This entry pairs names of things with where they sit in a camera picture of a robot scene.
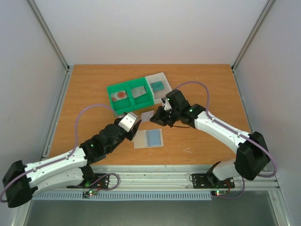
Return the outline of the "beige card holder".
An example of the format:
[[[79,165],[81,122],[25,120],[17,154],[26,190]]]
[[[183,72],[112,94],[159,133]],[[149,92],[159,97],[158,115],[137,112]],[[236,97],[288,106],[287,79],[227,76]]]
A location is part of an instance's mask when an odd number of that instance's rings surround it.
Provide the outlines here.
[[[132,142],[134,149],[163,147],[162,129],[138,130]]]

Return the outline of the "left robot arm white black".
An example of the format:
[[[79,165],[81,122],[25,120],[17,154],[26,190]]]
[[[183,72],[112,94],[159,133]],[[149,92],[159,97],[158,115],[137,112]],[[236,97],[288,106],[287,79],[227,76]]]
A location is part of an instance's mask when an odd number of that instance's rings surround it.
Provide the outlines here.
[[[2,179],[1,203],[15,208],[44,191],[80,184],[92,186],[95,176],[90,165],[103,160],[125,139],[133,140],[140,123],[126,117],[116,119],[69,152],[34,163],[24,164],[21,160],[12,163]]]

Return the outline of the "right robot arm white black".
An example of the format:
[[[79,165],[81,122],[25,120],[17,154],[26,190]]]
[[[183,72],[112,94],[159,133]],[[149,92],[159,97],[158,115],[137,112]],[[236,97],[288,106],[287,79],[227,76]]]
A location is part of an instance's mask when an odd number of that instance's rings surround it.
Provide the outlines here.
[[[173,127],[177,121],[203,131],[225,144],[236,157],[218,161],[206,173],[206,182],[217,187],[224,180],[241,176],[254,180],[270,162],[263,135],[239,130],[211,115],[199,104],[190,105],[181,91],[175,89],[161,99],[162,105],[150,121],[160,126]]]

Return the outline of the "white card magnetic stripe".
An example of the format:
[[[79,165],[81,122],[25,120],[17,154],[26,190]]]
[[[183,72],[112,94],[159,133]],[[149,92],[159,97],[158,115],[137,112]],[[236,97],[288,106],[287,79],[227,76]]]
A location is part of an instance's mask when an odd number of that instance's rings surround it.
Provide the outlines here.
[[[138,87],[131,89],[131,94],[132,94],[133,98],[141,97],[141,96],[145,95],[146,93],[143,93],[143,94],[139,93],[138,92]]]
[[[150,121],[150,118],[154,115],[154,111],[148,111],[141,114],[141,120],[142,122],[148,122]]]

